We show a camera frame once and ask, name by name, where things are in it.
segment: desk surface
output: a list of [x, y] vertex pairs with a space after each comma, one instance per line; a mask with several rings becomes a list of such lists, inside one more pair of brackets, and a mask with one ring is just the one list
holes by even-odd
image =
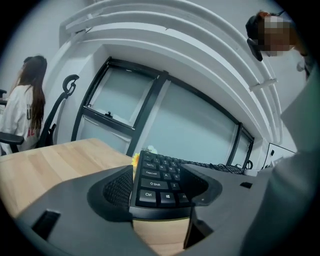
[[[16, 217], [54, 185], [66, 180], [131, 164], [123, 155], [98, 139], [32, 149], [0, 157], [0, 196]], [[133, 221], [137, 234], [158, 254], [183, 250], [189, 219]]]

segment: window frame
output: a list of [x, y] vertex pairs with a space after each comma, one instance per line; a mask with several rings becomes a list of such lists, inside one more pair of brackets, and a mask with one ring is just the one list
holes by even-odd
[[[90, 108], [90, 101], [92, 100], [100, 82], [102, 81], [102, 79], [104, 78], [104, 76], [110, 68], [131, 71], [154, 79], [152, 86], [141, 106], [141, 109], [137, 115], [137, 118], [133, 126], [129, 126], [125, 123], [113, 119], [110, 116], [103, 115], [102, 113]], [[216, 101], [214, 101], [212, 98], [210, 98], [200, 90], [194, 88], [190, 84], [174, 76], [171, 76], [165, 70], [159, 71], [157, 69], [142, 64], [137, 64], [121, 59], [115, 59], [111, 56], [104, 62], [104, 64], [98, 70], [83, 97], [83, 100], [81, 102], [74, 122], [71, 141], [75, 141], [77, 139], [77, 134], [82, 116], [88, 116], [101, 124], [109, 126], [116, 131], [130, 136], [131, 141], [127, 149], [126, 155], [132, 157], [140, 139], [140, 136], [142, 134], [142, 131], [145, 127], [145, 124], [148, 120], [148, 117], [156, 103], [156, 100], [164, 83], [167, 80], [200, 97], [202, 100], [206, 101], [214, 108], [218, 109], [221, 113], [223, 113], [227, 118], [232, 120], [237, 125], [237, 133], [226, 164], [231, 165], [239, 145], [240, 136], [246, 136], [250, 144], [242, 167], [244, 169], [249, 161], [255, 138], [244, 128], [243, 124], [239, 122], [230, 112], [228, 112], [224, 107], [222, 107], [220, 104], [218, 104]]]

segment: long dark hair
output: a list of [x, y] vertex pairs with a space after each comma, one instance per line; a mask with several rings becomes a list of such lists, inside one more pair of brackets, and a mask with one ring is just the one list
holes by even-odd
[[45, 73], [47, 70], [47, 60], [43, 56], [34, 56], [24, 64], [20, 76], [19, 86], [32, 87], [33, 101], [31, 104], [31, 129], [40, 130], [45, 112], [45, 95], [42, 90]]

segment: chair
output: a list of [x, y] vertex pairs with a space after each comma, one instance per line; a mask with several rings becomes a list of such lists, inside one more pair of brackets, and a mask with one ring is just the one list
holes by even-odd
[[7, 100], [4, 100], [4, 99], [3, 99], [4, 94], [6, 94], [6, 93], [7, 93], [6, 90], [0, 89], [0, 105], [4, 105], [4, 106], [7, 105]]
[[[42, 133], [40, 135], [40, 138], [39, 138], [39, 141], [36, 145], [36, 148], [52, 146], [54, 144], [53, 134], [54, 134], [54, 131], [56, 128], [56, 124], [53, 124], [52, 127], [50, 128], [51, 123], [56, 115], [56, 112], [57, 112], [58, 107], [60, 106], [61, 102], [64, 99], [67, 99], [69, 96], [71, 96], [74, 93], [75, 88], [76, 88], [75, 81], [78, 79], [79, 79], [79, 76], [76, 74], [69, 75], [64, 79], [63, 84], [62, 84], [62, 88], [63, 88], [64, 92], [61, 93], [61, 95], [56, 100], [55, 104], [53, 105], [53, 108], [44, 123]], [[68, 89], [67, 85], [72, 80], [73, 80], [73, 82], [70, 85], [70, 89]], [[19, 152], [18, 145], [21, 145], [24, 142], [24, 140], [25, 139], [22, 136], [18, 136], [18, 135], [6, 133], [6, 132], [0, 132], [0, 142], [5, 143], [5, 144], [9, 144], [12, 153]]]

